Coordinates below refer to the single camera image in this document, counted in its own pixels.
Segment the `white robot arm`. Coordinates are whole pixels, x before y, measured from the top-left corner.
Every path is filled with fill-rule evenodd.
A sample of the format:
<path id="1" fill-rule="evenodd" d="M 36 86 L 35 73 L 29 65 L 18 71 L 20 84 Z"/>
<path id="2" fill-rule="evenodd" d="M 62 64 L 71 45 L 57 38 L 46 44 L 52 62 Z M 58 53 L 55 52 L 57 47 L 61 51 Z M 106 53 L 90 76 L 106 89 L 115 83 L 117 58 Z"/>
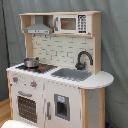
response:
<path id="1" fill-rule="evenodd" d="M 8 120 L 6 121 L 1 128 L 26 128 L 28 125 L 15 120 Z"/>

